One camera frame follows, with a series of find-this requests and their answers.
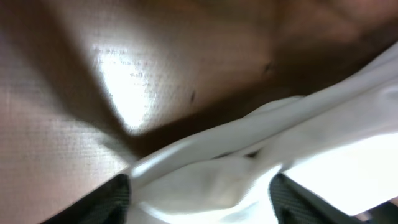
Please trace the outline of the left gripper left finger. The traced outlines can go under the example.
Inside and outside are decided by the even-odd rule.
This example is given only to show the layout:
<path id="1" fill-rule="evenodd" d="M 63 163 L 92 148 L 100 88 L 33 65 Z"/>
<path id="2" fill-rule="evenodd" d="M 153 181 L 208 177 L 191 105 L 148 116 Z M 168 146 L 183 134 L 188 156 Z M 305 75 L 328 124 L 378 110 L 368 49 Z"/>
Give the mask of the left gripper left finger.
<path id="1" fill-rule="evenodd" d="M 130 196 L 129 177 L 119 174 L 43 224 L 124 224 Z"/>

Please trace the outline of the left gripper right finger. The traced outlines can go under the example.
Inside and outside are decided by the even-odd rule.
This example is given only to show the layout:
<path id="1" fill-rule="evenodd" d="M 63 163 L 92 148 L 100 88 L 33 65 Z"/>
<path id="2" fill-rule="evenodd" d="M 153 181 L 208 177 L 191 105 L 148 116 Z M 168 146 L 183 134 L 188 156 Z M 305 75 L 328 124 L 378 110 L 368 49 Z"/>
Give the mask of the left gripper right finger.
<path id="1" fill-rule="evenodd" d="M 269 193 L 271 205 L 280 224 L 344 224 L 363 223 L 336 209 L 322 211 L 288 184 L 282 174 L 272 178 Z"/>

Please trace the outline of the white printed t-shirt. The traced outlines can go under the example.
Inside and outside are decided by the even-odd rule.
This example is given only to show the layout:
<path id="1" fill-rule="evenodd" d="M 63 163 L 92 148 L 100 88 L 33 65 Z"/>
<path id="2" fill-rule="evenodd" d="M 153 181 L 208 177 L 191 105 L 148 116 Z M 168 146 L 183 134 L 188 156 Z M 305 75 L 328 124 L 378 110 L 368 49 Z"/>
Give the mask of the white printed t-shirt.
<path id="1" fill-rule="evenodd" d="M 276 223 L 279 174 L 350 216 L 397 197 L 396 45 L 336 85 L 141 159 L 127 222 Z"/>

